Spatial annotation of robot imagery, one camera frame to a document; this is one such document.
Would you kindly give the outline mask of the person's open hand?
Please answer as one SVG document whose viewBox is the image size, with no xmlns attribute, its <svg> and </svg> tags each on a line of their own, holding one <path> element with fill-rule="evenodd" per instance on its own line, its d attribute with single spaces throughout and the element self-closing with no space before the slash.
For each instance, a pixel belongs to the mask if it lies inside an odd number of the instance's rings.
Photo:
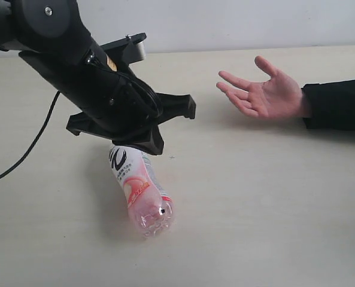
<svg viewBox="0 0 355 287">
<path fill-rule="evenodd" d="M 220 71 L 224 82 L 216 87 L 244 115 L 264 120 L 309 118 L 310 105 L 299 84 L 262 56 L 254 60 L 256 66 L 269 75 L 269 80 L 252 82 Z"/>
</svg>

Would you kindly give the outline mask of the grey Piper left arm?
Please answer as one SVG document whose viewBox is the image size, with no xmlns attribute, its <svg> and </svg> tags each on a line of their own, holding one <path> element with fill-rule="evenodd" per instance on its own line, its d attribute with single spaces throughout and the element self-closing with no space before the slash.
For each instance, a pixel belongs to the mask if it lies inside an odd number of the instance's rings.
<svg viewBox="0 0 355 287">
<path fill-rule="evenodd" d="M 131 70 L 145 58 L 146 37 L 99 45 L 76 1 L 0 1 L 0 51 L 17 51 L 80 109 L 68 120 L 69 132 L 160 155 L 159 126 L 175 117 L 194 119 L 196 104 L 188 94 L 155 92 Z"/>
</svg>

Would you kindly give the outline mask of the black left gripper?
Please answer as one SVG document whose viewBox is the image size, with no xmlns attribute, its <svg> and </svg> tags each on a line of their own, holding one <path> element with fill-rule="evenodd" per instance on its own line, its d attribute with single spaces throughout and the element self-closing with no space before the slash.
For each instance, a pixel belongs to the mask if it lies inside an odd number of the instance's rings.
<svg viewBox="0 0 355 287">
<path fill-rule="evenodd" d="M 66 126 L 76 136 L 87 133 L 161 155 L 164 141 L 159 125 L 175 117 L 195 118 L 191 95 L 156 93 L 123 63 L 112 70 L 107 54 L 97 45 L 75 66 L 33 51 L 19 56 L 80 109 Z"/>
</svg>

